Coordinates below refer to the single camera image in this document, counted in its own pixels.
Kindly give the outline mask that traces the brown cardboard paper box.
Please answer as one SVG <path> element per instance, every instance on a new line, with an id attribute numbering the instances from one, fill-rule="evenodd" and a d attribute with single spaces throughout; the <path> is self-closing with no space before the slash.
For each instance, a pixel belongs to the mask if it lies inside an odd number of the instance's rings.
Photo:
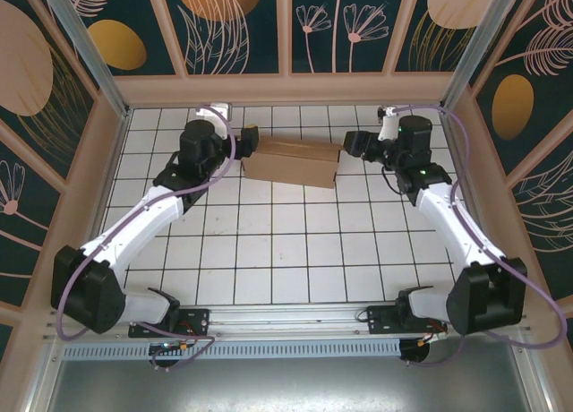
<path id="1" fill-rule="evenodd" d="M 242 160 L 244 177 L 333 189 L 341 151 L 340 144 L 331 142 L 262 136 L 253 154 Z"/>

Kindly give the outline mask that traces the grey metal sheet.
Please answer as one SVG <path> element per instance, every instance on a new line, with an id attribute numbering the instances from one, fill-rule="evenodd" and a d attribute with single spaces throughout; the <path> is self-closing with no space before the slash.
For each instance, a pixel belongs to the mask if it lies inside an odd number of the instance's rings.
<path id="1" fill-rule="evenodd" d="M 29 412 L 562 412 L 535 357 L 471 338 L 425 368 L 390 356 L 48 360 Z"/>

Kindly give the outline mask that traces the aluminium side rail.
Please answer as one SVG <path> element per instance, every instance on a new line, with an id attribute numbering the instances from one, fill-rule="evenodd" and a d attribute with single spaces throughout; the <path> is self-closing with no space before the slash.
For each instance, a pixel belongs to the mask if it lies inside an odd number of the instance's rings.
<path id="1" fill-rule="evenodd" d="M 95 237 L 103 223 L 129 120 L 129 116 L 98 107 L 81 137 L 66 190 L 68 237 L 63 245 L 74 251 Z"/>
<path id="2" fill-rule="evenodd" d="M 468 179 L 470 167 L 470 140 L 462 120 L 446 108 L 440 113 L 444 133 L 452 152 L 457 179 L 446 192 L 448 198 L 445 219 L 440 222 L 438 232 L 444 239 L 457 275 L 470 267 L 493 266 L 496 268 L 503 252 L 497 248 L 480 226 L 467 212 L 458 199 L 458 189 Z"/>

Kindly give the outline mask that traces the aluminium frame post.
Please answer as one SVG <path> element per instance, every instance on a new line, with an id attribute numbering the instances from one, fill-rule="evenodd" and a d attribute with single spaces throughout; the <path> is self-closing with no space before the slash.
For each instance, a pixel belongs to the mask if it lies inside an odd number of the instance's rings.
<path id="1" fill-rule="evenodd" d="M 46 0 L 48 9 L 61 23 L 78 54 L 88 66 L 91 75 L 103 90 L 112 108 L 121 117 L 127 117 L 128 108 L 115 84 L 103 56 L 88 32 L 84 19 L 96 18 L 110 0 Z"/>
<path id="2" fill-rule="evenodd" d="M 461 56 L 440 105 L 452 110 L 516 0 L 491 0 Z"/>

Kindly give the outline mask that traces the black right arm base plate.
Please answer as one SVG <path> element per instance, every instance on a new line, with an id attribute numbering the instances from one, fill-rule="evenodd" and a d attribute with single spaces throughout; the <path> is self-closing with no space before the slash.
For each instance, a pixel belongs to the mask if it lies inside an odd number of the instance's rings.
<path id="1" fill-rule="evenodd" d="M 410 311 L 395 305 L 374 305 L 366 308 L 368 330 L 371 334 L 422 334 L 442 333 L 448 326 L 429 318 L 418 318 Z"/>

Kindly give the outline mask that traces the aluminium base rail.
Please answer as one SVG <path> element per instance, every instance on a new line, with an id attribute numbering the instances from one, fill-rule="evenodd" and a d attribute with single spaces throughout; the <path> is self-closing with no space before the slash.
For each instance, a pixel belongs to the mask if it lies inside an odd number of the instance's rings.
<path id="1" fill-rule="evenodd" d="M 176 316 L 195 315 L 198 336 L 230 340 L 282 340 L 346 338 L 369 333 L 366 309 L 372 303 L 335 303 L 305 305 L 176 305 L 174 298 L 145 290 L 132 292 L 125 299 L 122 313 L 114 311 L 112 325 L 104 330 L 108 337 L 126 337 L 132 325 L 140 322 L 165 323 L 165 331 L 182 336 L 183 327 L 170 323 Z"/>

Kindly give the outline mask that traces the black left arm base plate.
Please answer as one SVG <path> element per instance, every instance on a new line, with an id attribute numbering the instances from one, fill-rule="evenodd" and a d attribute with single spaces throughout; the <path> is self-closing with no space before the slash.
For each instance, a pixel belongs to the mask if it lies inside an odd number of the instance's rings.
<path id="1" fill-rule="evenodd" d="M 181 308 L 168 312 L 160 323 L 151 324 L 153 330 L 135 324 L 129 327 L 127 334 L 130 339 L 165 338 L 164 331 L 175 334 L 176 338 L 206 336 L 209 326 L 209 309 Z"/>

